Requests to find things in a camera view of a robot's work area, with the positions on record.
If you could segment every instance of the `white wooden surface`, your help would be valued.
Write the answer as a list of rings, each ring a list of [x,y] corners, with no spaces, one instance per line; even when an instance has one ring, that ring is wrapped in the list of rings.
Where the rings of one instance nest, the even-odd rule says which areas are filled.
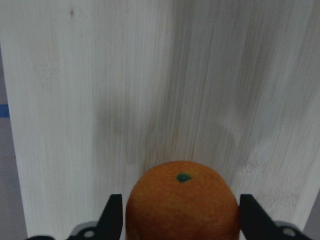
[[[206,164],[303,228],[320,187],[320,2],[0,0],[29,236],[150,167]]]

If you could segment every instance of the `orange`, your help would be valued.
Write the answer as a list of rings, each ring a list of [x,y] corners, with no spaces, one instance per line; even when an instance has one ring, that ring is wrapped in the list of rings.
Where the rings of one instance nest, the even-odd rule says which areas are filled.
[[[237,240],[239,206],[224,179],[191,161],[147,171],[129,196],[127,240]]]

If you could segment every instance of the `dark spot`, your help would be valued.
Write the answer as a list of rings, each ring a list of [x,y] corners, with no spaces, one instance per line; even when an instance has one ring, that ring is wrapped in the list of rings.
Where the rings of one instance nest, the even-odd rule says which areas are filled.
[[[180,173],[178,176],[176,176],[176,179],[180,182],[180,183],[184,183],[185,181],[191,179],[189,174],[186,173]]]

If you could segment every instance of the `wood grain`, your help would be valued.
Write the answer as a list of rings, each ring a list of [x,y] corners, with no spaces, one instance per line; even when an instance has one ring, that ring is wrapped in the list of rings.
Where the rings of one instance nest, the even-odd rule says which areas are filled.
[[[303,228],[320,187],[320,3],[0,0],[29,236],[66,239],[144,171],[216,169]]]

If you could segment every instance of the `blue stripe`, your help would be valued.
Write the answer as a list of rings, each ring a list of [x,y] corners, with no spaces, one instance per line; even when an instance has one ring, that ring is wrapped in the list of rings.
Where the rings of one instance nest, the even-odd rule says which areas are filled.
[[[0,104],[0,118],[10,118],[8,104]]]

